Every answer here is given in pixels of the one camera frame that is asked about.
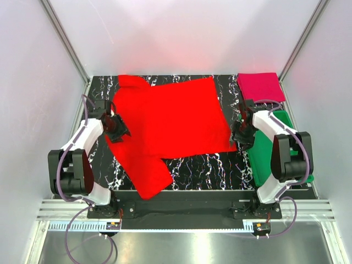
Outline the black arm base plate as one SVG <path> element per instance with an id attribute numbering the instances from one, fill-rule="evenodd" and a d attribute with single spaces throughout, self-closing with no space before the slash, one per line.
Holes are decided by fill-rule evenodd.
<path id="1" fill-rule="evenodd" d="M 281 219 L 278 204 L 255 207 L 252 190 L 182 190 L 161 191 L 144 200 L 135 190 L 116 191 L 117 209 L 112 212 L 91 209 L 91 219 L 122 220 L 122 230 L 152 232 L 163 230 L 235 229 L 243 227 L 243 220 L 269 221 Z"/>

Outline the red t shirt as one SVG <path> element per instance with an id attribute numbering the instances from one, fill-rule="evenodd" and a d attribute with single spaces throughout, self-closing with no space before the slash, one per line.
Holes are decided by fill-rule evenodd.
<path id="1" fill-rule="evenodd" d="M 211 77 L 156 86 L 139 76 L 118 79 L 113 103 L 131 136 L 107 145 L 142 199 L 173 181 L 161 160 L 237 149 Z"/>

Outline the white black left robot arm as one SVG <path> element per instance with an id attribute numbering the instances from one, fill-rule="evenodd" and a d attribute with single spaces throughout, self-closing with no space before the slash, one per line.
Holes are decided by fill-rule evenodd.
<path id="1" fill-rule="evenodd" d="M 130 131 L 110 100 L 97 100 L 92 110 L 84 107 L 84 120 L 70 140 L 48 153 L 51 192 L 65 202 L 83 201 L 89 210 L 107 218 L 122 216 L 115 194 L 94 179 L 89 154 L 101 135 L 111 143 L 120 143 Z"/>

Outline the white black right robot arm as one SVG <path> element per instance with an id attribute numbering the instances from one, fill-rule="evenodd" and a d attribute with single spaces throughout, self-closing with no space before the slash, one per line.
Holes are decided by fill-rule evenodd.
<path id="1" fill-rule="evenodd" d="M 252 216 L 266 219 L 292 186 L 306 182 L 314 169 L 311 136 L 281 122 L 274 111 L 281 104 L 271 101 L 272 109 L 265 107 L 266 100 L 244 100 L 239 105 L 240 119 L 236 120 L 229 139 L 243 150 L 254 146 L 255 135 L 261 131 L 272 142 L 271 173 L 265 183 L 256 189 L 248 205 L 233 208 L 241 218 Z"/>

